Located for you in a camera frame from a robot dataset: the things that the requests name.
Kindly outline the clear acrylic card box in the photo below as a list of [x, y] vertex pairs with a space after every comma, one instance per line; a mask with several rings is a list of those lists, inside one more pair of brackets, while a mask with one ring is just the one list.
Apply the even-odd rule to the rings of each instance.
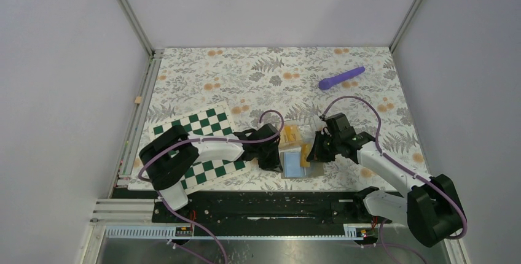
[[325, 123], [317, 116], [286, 120], [280, 134], [279, 153], [300, 152], [303, 147], [310, 151], [314, 145], [316, 132], [321, 131], [324, 126]]

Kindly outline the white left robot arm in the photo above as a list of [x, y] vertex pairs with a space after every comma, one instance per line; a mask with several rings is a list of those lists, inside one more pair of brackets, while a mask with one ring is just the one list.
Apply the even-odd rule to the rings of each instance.
[[281, 172], [279, 143], [280, 133], [271, 124], [225, 136], [191, 134], [175, 125], [141, 149], [139, 159], [167, 214], [182, 222], [190, 216], [191, 206], [181, 179], [192, 165], [257, 160], [260, 169]]

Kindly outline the grey card holder wallet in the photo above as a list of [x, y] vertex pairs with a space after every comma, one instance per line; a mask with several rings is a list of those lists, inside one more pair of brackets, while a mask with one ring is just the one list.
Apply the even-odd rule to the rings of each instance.
[[301, 153], [285, 151], [280, 153], [283, 172], [282, 179], [306, 179], [324, 175], [323, 163], [311, 161], [308, 167], [301, 166]]

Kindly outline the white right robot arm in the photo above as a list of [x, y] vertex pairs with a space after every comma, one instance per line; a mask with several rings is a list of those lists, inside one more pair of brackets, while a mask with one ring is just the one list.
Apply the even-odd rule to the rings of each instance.
[[445, 174], [426, 177], [408, 168], [379, 148], [369, 133], [356, 132], [343, 113], [321, 115], [324, 126], [315, 132], [308, 161], [330, 162], [339, 155], [361, 165], [387, 181], [399, 195], [377, 187], [357, 194], [352, 206], [355, 219], [368, 222], [381, 217], [406, 226], [426, 247], [448, 239], [467, 227], [461, 201], [451, 178]]

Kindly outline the gold VIP card stack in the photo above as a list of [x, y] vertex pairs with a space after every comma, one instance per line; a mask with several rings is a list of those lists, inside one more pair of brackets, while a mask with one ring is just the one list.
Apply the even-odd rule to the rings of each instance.
[[280, 140], [282, 149], [301, 146], [302, 143], [303, 139], [297, 125], [285, 125], [283, 127]]

